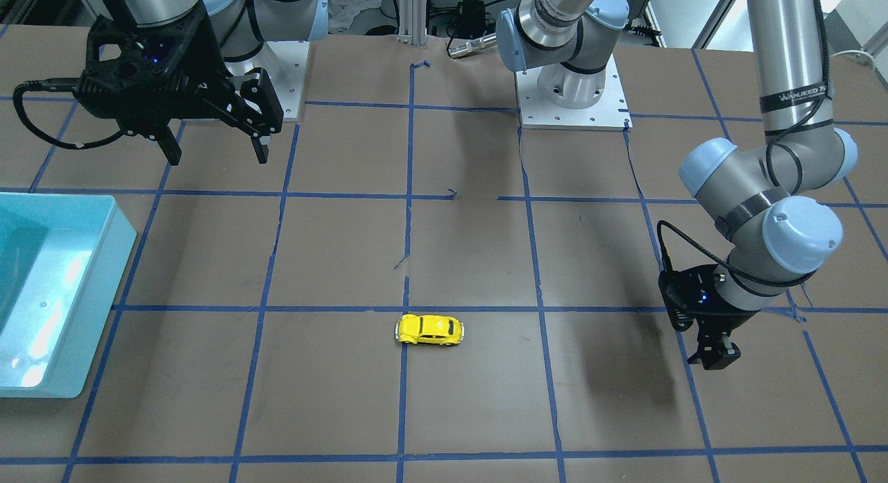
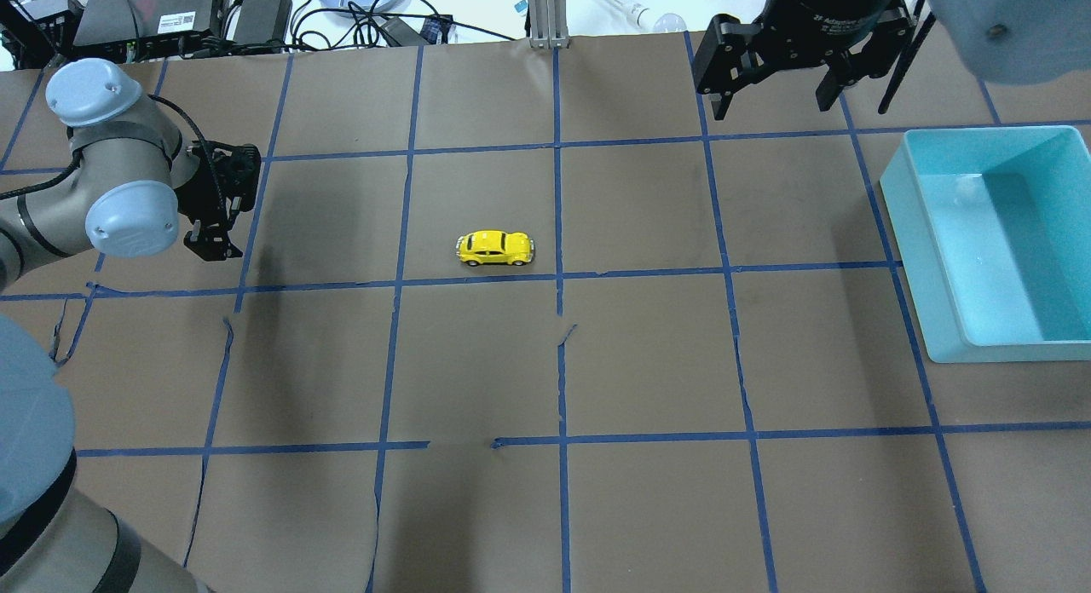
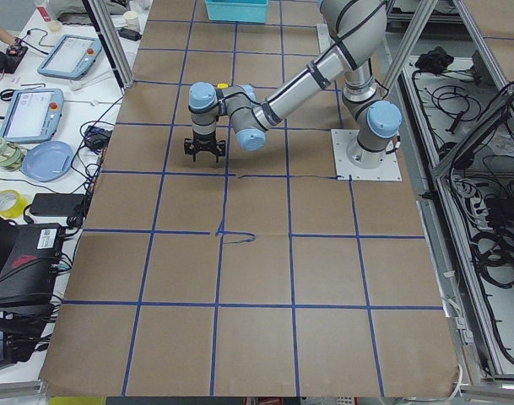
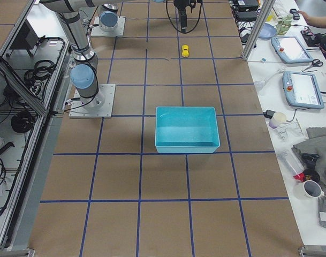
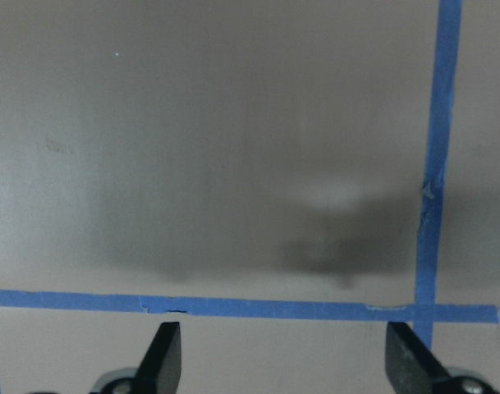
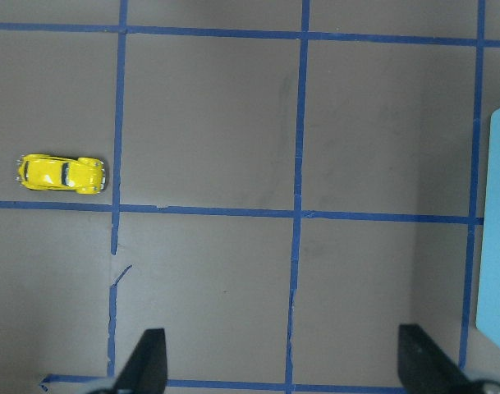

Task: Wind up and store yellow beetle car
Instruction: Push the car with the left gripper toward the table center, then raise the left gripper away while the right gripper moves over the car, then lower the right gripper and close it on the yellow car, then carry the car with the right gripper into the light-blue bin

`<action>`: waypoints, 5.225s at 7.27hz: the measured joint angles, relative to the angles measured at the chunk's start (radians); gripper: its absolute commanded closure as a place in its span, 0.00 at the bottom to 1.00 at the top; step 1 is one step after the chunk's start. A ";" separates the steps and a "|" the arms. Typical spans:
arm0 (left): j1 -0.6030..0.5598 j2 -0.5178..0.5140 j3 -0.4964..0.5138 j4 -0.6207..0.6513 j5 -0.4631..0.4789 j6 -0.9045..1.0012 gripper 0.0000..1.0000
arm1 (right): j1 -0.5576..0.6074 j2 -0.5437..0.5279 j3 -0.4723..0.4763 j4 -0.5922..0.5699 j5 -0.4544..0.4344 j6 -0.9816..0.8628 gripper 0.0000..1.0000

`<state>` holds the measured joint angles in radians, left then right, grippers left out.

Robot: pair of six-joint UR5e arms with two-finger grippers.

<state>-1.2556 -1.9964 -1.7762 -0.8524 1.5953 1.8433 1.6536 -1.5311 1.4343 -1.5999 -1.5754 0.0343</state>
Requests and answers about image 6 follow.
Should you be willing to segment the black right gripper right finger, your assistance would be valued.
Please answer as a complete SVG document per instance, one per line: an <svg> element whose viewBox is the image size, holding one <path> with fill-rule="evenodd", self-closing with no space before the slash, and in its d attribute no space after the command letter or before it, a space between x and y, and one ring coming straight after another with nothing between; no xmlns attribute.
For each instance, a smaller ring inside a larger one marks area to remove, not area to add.
<svg viewBox="0 0 500 394"><path fill-rule="evenodd" d="M470 380L418 324L398 328L397 375L407 393L463 393Z"/></svg>

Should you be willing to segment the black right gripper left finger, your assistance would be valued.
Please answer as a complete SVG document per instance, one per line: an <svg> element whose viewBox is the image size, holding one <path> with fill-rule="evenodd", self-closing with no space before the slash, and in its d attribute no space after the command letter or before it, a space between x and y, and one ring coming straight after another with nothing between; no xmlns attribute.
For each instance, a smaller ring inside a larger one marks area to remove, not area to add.
<svg viewBox="0 0 500 394"><path fill-rule="evenodd" d="M144 331L112 386L112 393L164 393L167 346L163 328Z"/></svg>

